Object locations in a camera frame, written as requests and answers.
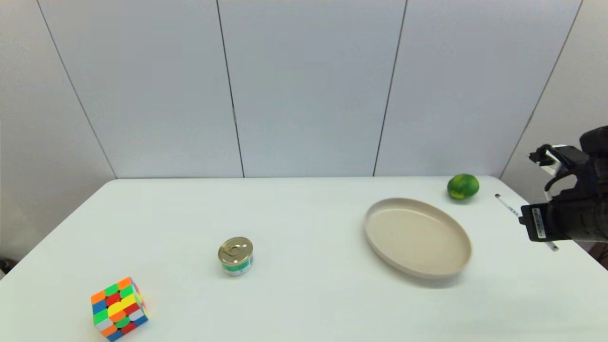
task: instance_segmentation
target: rubik's cube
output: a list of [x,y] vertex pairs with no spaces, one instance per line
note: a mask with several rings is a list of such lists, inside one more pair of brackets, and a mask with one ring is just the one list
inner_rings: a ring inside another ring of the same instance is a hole
[[146,304],[130,277],[92,295],[91,304],[93,324],[110,342],[148,321]]

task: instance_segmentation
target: plate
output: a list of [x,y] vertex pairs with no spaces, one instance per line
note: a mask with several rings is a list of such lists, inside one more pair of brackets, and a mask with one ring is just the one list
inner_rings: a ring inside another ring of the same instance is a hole
[[456,220],[408,198],[374,204],[365,216],[365,236],[381,258],[412,276],[451,277],[471,260],[471,240]]

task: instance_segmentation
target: lime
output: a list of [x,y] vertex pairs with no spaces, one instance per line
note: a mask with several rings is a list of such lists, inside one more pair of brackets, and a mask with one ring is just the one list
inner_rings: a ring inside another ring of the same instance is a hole
[[475,176],[461,173],[455,175],[447,184],[447,191],[452,198],[465,200],[473,197],[479,191],[479,181]]

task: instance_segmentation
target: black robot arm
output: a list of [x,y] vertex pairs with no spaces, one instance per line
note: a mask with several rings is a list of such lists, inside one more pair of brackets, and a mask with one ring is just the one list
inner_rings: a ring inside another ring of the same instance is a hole
[[[581,149],[543,145],[530,160],[553,175],[544,188],[547,203],[522,206],[520,223],[532,241],[608,242],[608,126],[583,134]],[[576,185],[552,197],[551,186],[573,175]]]

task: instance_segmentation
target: pull tab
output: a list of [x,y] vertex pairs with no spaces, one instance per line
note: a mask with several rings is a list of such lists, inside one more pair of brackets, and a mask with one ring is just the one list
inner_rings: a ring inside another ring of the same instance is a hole
[[241,245],[224,246],[224,252],[229,256],[237,256],[241,252]]

